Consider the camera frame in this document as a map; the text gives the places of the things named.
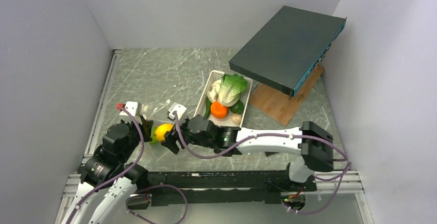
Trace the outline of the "yellow lemon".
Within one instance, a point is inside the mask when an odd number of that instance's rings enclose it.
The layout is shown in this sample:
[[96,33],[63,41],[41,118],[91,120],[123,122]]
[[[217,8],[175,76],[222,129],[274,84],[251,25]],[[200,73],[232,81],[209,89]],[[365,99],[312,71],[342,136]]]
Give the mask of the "yellow lemon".
[[159,143],[165,141],[165,134],[167,132],[171,132],[171,130],[173,129],[173,126],[174,125],[172,125],[172,124],[165,123],[165,124],[162,124],[162,125],[156,127],[154,129],[153,140],[155,142],[159,142]]

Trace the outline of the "polka dot zip top bag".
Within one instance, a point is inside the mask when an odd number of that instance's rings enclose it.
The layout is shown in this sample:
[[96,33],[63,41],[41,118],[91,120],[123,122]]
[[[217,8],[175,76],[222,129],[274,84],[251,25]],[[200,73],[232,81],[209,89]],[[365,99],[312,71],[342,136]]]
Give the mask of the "polka dot zip top bag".
[[[160,126],[165,123],[172,123],[172,121],[168,118],[168,109],[171,106],[172,102],[168,99],[164,102],[154,102],[154,103],[144,103],[141,107],[141,115],[146,120],[152,120],[153,126]],[[157,142],[155,144],[150,144],[146,146],[146,152],[150,154],[150,156],[155,160],[162,159],[165,155],[171,154],[167,148],[161,145],[161,143]]]

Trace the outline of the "light green round fruit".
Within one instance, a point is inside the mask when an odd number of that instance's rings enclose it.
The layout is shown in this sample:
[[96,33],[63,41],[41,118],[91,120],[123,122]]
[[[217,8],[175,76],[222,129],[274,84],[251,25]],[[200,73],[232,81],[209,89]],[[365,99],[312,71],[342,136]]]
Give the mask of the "light green round fruit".
[[150,144],[155,144],[155,143],[158,142],[157,138],[156,138],[156,135],[155,135],[156,129],[157,129],[157,127],[153,126],[151,131],[150,131],[150,141],[149,141]]

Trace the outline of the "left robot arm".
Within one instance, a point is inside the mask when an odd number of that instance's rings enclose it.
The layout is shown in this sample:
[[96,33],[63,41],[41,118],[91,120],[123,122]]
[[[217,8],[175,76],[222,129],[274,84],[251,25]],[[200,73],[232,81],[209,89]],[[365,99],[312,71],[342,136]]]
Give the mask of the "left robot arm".
[[85,164],[62,223],[103,223],[131,194],[147,189],[147,169],[127,161],[141,138],[152,140],[153,124],[142,119],[138,126],[121,121],[108,128],[102,144]]

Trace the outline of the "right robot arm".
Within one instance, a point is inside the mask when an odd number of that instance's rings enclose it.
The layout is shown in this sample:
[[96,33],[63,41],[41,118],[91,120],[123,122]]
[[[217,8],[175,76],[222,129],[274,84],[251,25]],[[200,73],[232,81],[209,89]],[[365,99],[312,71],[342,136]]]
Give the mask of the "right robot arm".
[[202,159],[254,152],[294,154],[297,159],[284,176],[284,184],[291,191],[299,189],[315,172],[328,173],[334,169],[333,138],[310,121],[291,129],[255,130],[218,126],[197,115],[184,121],[176,120],[158,141],[174,154],[190,144],[213,150],[214,155],[202,156]]

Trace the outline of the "dark green cucumber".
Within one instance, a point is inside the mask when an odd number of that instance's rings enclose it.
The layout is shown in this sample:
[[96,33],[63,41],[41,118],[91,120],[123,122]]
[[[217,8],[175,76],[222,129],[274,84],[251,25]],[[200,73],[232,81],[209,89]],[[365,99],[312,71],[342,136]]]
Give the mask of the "dark green cucumber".
[[210,114],[211,114],[211,105],[212,102],[210,101],[210,99],[208,97],[205,98],[205,113],[203,115],[204,119],[208,119]]

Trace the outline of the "orange tangerine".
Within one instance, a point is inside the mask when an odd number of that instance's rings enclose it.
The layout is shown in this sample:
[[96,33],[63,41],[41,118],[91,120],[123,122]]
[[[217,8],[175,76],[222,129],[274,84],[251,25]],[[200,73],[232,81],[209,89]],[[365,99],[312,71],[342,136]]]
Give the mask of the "orange tangerine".
[[215,118],[224,119],[228,115],[229,109],[215,101],[210,106],[210,112]]

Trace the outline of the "white garlic cluster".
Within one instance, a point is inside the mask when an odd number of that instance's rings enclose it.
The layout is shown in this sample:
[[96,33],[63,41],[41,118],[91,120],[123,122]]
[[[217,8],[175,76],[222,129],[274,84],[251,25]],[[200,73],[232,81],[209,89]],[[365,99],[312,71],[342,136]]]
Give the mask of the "white garlic cluster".
[[209,89],[206,92],[206,97],[211,103],[216,102],[218,99],[221,82],[221,79],[215,81],[213,84],[210,85]]

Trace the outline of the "small garlic bulb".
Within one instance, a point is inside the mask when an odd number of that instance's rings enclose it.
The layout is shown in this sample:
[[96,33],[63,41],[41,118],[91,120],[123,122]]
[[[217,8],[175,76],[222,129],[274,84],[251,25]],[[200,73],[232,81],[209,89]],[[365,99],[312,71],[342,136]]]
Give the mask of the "small garlic bulb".
[[242,116],[241,114],[233,114],[231,116],[231,121],[233,124],[235,124],[236,126],[239,126],[242,122]]

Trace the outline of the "dark green avocado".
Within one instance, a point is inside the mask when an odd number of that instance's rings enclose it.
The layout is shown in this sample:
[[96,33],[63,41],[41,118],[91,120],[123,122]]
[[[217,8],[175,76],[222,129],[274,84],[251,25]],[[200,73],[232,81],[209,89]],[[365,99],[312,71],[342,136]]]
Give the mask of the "dark green avocado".
[[229,111],[233,114],[243,114],[245,106],[241,100],[238,100],[233,106],[229,107]]

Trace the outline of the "white perforated plastic basket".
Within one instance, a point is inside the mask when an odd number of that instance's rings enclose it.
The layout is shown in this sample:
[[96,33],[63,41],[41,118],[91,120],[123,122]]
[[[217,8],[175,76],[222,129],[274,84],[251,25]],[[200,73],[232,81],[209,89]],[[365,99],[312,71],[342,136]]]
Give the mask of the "white perforated plastic basket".
[[[197,116],[197,115],[203,116],[204,115],[204,113],[205,113],[205,98],[206,98],[207,90],[209,89],[211,84],[213,84],[215,81],[217,81],[219,79],[222,79],[222,76],[225,74],[226,73],[224,73],[224,72],[220,72],[220,71],[216,71],[216,70],[211,71],[210,76],[208,78],[208,81],[206,83],[206,86],[205,86],[203,93],[201,95],[200,101],[197,105],[194,116]],[[238,100],[241,100],[245,106],[245,110],[244,110],[243,114],[241,114],[241,116],[242,116],[241,124],[239,126],[236,126],[235,124],[232,123],[231,116],[233,115],[233,113],[230,111],[228,112],[228,115],[224,119],[215,118],[212,114],[210,114],[208,119],[213,121],[214,124],[216,124],[218,126],[231,126],[231,127],[239,127],[239,128],[242,127],[244,115],[245,115],[245,112],[247,109],[248,99],[249,99],[250,92],[251,92],[251,87],[253,84],[253,81],[251,79],[249,79],[247,77],[244,77],[244,78],[247,80],[248,86],[247,86],[246,90],[241,93],[240,98],[238,99]]]

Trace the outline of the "green white cabbage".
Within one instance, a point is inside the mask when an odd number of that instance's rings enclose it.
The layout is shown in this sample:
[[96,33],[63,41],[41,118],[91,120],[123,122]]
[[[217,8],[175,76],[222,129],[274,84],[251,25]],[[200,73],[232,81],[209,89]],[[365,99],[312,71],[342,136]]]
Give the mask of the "green white cabbage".
[[231,107],[238,101],[241,93],[246,90],[247,86],[248,82],[243,76],[225,74],[222,76],[217,101],[222,106]]

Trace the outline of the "wooden cutting board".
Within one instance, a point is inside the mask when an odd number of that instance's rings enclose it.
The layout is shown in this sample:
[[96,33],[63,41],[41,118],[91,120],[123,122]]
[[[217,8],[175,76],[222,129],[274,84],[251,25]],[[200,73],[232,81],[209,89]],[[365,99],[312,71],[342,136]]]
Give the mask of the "wooden cutting board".
[[319,80],[323,71],[324,68],[322,66],[317,66],[294,97],[290,97],[267,85],[260,84],[251,94],[248,103],[283,126],[286,126]]

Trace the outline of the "aluminium frame profile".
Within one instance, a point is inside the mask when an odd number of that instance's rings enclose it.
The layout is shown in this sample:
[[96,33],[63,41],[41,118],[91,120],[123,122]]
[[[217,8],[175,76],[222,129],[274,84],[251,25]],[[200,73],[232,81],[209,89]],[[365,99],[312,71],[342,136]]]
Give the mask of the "aluminium frame profile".
[[85,166],[86,161],[92,157],[93,152],[97,146],[98,142],[98,135],[100,132],[100,129],[102,127],[103,119],[104,119],[104,113],[107,107],[107,102],[109,100],[109,94],[113,85],[113,81],[115,78],[115,73],[117,70],[117,67],[119,65],[120,57],[122,54],[121,49],[115,49],[113,50],[112,59],[110,61],[110,66],[108,69],[108,73],[106,76],[106,80],[103,86],[103,90],[100,94],[99,103],[97,105],[97,110],[95,114],[95,118],[93,121],[93,124],[91,126],[91,132],[85,147],[84,155],[82,156],[82,159],[79,164],[79,168],[76,172],[70,174],[67,179],[67,183],[65,185],[60,207],[57,213],[57,217],[55,220],[55,223],[62,223],[64,220],[64,217],[66,216],[66,213],[74,200],[74,194],[77,191],[77,185],[80,183],[80,171]]

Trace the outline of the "dark network switch box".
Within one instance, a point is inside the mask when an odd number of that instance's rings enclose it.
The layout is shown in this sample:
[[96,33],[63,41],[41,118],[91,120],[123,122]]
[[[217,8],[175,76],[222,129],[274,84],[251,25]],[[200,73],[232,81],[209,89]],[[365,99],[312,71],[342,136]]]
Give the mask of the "dark network switch box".
[[283,6],[229,60],[229,67],[294,97],[345,25],[345,18]]

